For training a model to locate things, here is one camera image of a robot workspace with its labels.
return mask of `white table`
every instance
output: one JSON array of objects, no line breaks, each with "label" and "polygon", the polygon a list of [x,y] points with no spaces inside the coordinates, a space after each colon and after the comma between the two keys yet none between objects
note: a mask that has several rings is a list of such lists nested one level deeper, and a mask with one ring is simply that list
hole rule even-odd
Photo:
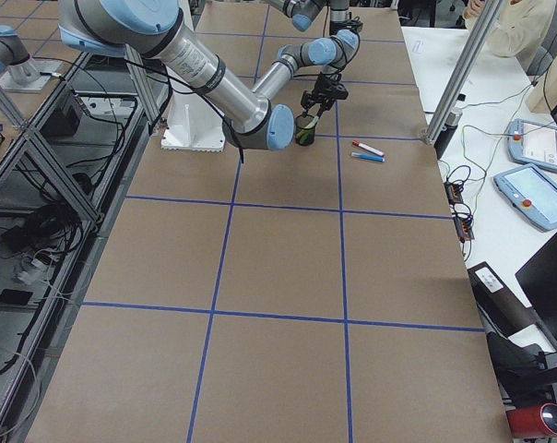
[{"label": "white table", "polygon": [[[420,89],[422,106],[426,114],[436,109],[446,83],[451,76],[465,42],[466,30],[403,28],[409,58]],[[493,55],[484,45],[462,92],[467,96],[464,103],[457,106],[484,102],[502,102],[468,106],[464,110],[459,128],[449,143],[442,160],[447,162],[451,170],[461,164],[471,166],[471,178],[483,175],[473,163],[466,160],[461,143],[461,130],[464,126],[475,126],[488,133],[502,134],[508,123],[514,118],[524,118],[549,123],[548,114],[533,114],[524,103],[532,87],[520,64],[515,58],[501,58]],[[475,210],[473,233],[475,241],[471,242],[471,253],[467,259],[468,268],[487,261],[494,271],[504,280],[506,285],[526,306],[530,302],[525,297],[516,281],[516,272],[551,238],[555,231],[544,233],[528,222],[517,210],[512,208],[493,184],[493,176],[518,164],[509,158],[505,140],[481,133],[473,128],[465,129],[465,152],[468,157],[486,167],[490,164],[492,153],[497,145],[488,177],[480,195],[480,183],[467,184],[463,192],[465,202]],[[446,177],[444,164],[441,167],[443,178]],[[465,177],[465,169],[453,175],[452,179]],[[557,174],[547,173],[556,183]],[[521,344],[527,341],[538,342],[543,349],[550,350],[543,337],[531,331],[522,338]]]}]

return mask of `computer monitor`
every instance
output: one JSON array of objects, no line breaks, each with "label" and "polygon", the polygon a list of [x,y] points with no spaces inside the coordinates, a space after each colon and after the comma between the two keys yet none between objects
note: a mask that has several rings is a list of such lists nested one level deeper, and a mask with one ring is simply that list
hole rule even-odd
[{"label": "computer monitor", "polygon": [[516,279],[557,341],[557,233],[516,273]]}]

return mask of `red can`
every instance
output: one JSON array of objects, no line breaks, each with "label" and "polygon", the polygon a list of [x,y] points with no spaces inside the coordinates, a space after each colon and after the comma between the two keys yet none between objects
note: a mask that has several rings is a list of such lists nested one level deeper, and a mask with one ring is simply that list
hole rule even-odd
[{"label": "red can", "polygon": [[557,404],[513,409],[506,415],[514,438],[557,437]]}]

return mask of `pen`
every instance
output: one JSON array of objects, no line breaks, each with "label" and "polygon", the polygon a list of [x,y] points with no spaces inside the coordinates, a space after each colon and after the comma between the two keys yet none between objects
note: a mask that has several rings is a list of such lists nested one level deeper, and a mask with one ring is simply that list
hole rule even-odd
[{"label": "pen", "polygon": [[383,163],[385,161],[380,155],[360,154],[358,152],[351,152],[350,155],[356,159],[371,160],[373,162]]},{"label": "pen", "polygon": [[357,148],[361,148],[362,150],[366,150],[368,152],[371,152],[374,155],[378,155],[379,157],[384,157],[385,156],[385,154],[382,151],[376,150],[375,148],[373,148],[369,145],[365,145],[364,143],[361,143],[359,140],[352,140],[352,144],[354,146],[356,146]]}]

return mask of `red marker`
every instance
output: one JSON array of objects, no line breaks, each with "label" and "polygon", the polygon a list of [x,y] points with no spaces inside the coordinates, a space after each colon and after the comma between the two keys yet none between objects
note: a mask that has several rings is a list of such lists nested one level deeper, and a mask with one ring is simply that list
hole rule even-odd
[{"label": "red marker", "polygon": [[362,150],[366,150],[368,152],[371,152],[374,155],[378,155],[380,157],[385,156],[385,154],[382,151],[376,150],[375,148],[373,148],[369,145],[365,145],[364,143],[361,143],[359,140],[352,140],[352,144],[354,146],[356,146],[357,148],[361,148]]}]

